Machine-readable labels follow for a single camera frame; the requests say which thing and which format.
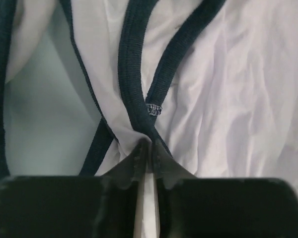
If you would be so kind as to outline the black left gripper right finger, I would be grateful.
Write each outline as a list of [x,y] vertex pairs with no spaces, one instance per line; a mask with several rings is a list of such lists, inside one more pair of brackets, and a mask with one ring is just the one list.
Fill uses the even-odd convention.
[[298,238],[298,196],[278,178],[197,178],[152,146],[161,238]]

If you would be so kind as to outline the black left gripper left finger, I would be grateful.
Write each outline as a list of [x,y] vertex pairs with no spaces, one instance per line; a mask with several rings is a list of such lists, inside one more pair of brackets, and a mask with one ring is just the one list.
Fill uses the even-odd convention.
[[101,176],[18,176],[0,181],[0,238],[139,238],[136,217],[149,145]]

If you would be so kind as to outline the white graphic tank top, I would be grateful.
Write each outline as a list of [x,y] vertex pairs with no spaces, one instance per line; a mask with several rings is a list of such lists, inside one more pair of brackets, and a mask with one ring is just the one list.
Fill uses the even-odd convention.
[[0,180],[13,34],[68,29],[91,83],[111,83],[97,155],[162,140],[201,178],[273,177],[298,193],[298,0],[0,0]]

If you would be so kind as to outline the light blue table mat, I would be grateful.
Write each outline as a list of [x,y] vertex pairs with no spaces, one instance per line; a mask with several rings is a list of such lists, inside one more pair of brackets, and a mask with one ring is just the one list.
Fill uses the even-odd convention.
[[68,29],[13,34],[4,121],[12,175],[102,175],[120,160],[115,142],[97,155],[100,115],[116,108],[111,83],[86,81]]

